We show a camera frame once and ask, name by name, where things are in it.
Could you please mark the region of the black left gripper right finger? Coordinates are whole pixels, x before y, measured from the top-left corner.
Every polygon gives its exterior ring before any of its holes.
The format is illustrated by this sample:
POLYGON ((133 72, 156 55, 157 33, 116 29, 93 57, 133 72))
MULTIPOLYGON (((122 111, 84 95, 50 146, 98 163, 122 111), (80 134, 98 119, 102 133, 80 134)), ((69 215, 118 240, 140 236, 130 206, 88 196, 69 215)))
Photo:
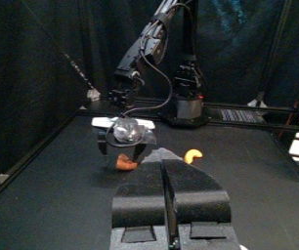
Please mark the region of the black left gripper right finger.
POLYGON ((241 250, 227 191, 172 151, 161 154, 170 250, 241 250))

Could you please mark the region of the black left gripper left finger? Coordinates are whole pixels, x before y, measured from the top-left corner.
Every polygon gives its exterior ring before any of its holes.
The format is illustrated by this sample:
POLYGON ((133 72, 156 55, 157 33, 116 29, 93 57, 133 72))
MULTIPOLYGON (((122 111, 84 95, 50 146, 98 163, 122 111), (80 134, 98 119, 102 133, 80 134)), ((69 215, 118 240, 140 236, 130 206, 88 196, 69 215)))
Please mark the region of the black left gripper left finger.
POLYGON ((109 250, 168 250, 160 171, 168 157, 168 149, 154 149, 120 182, 112 200, 109 250))

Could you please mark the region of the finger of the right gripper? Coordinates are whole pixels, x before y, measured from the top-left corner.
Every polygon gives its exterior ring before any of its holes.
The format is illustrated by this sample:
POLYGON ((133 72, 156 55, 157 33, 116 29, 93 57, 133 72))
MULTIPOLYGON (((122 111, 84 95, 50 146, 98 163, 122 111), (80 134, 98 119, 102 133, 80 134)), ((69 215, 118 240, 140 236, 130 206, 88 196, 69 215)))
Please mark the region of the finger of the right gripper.
POLYGON ((97 147, 104 156, 106 156, 108 148, 106 148, 106 139, 105 139, 105 132, 97 132, 97 147))
POLYGON ((142 154, 144 150, 146 148, 145 144, 137 144, 134 146, 134 151, 133 151, 133 160, 137 160, 140 155, 142 154))

